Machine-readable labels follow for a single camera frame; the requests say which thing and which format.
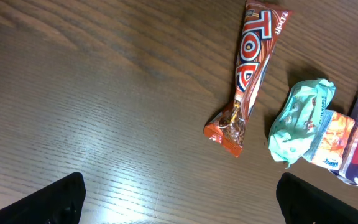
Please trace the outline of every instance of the teal candy wrapper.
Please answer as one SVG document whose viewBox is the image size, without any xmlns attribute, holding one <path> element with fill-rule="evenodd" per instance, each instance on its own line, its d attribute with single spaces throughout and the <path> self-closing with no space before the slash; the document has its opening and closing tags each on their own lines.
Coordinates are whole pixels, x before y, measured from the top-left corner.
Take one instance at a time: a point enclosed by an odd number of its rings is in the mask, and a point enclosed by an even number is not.
<svg viewBox="0 0 358 224">
<path fill-rule="evenodd" d="M 268 148 L 275 161 L 288 161 L 290 166 L 310 148 L 335 89 L 325 79 L 298 82 L 291 89 L 270 129 Z"/>
</svg>

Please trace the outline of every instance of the brown candy wrapper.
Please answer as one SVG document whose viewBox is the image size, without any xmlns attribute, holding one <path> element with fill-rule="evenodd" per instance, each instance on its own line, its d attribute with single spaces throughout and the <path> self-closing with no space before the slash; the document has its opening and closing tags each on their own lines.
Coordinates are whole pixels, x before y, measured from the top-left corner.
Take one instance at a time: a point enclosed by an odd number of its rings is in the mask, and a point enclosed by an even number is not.
<svg viewBox="0 0 358 224">
<path fill-rule="evenodd" d="M 262 84 L 278 36 L 292 11 L 248 0 L 237 56 L 236 94 L 207 126 L 204 134 L 236 157 L 241 154 L 245 127 Z"/>
</svg>

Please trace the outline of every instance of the orange candy wrapper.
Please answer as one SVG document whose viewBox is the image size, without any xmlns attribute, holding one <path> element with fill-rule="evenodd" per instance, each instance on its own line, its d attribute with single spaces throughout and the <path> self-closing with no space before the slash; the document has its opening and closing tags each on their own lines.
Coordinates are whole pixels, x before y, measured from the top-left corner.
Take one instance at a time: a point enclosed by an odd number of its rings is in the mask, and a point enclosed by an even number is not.
<svg viewBox="0 0 358 224">
<path fill-rule="evenodd" d="M 292 11 L 273 4 L 248 0 L 236 63 L 236 94 L 209 124 L 204 134 L 236 157 L 241 154 L 245 127 L 264 79 L 278 36 Z"/>
</svg>

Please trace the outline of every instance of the wooden table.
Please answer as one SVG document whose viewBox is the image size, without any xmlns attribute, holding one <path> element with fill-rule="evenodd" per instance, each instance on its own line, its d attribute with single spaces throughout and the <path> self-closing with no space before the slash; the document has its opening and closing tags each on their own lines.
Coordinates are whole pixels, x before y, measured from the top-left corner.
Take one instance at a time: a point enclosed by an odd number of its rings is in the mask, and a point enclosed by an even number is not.
<svg viewBox="0 0 358 224">
<path fill-rule="evenodd" d="M 203 126 L 229 101 L 243 0 L 0 0 L 0 208 L 79 171 L 81 223 L 284 223 L 284 172 L 358 209 L 358 188 L 285 169 L 265 137 L 300 80 L 330 79 L 349 112 L 358 0 L 280 5 L 295 14 L 236 159 Z"/>
</svg>

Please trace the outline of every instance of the wood grain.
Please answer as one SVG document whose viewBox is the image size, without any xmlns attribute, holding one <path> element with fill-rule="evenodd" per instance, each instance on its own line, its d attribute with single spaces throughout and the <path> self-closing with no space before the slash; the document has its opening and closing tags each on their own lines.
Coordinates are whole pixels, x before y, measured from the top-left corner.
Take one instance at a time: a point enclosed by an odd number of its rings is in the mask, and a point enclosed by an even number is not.
<svg viewBox="0 0 358 224">
<path fill-rule="evenodd" d="M 281 35 L 244 153 L 203 136 L 229 101 L 243 0 L 0 0 L 0 208 L 79 171 L 81 223 L 284 223 L 292 172 L 358 209 L 358 188 L 267 149 L 297 81 L 358 92 L 358 1 L 283 0 Z"/>
</svg>

